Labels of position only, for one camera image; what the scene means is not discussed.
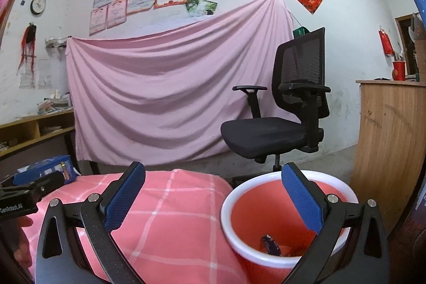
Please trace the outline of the person's left hand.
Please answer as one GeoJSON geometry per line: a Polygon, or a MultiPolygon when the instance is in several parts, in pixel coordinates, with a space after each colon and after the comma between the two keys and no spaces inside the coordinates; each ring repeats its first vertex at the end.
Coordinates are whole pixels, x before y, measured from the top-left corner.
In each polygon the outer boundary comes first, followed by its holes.
{"type": "Polygon", "coordinates": [[[12,250],[15,260],[24,270],[32,266],[30,243],[23,228],[33,225],[33,220],[28,216],[18,219],[1,221],[1,235],[5,237],[6,244],[12,250]]]}

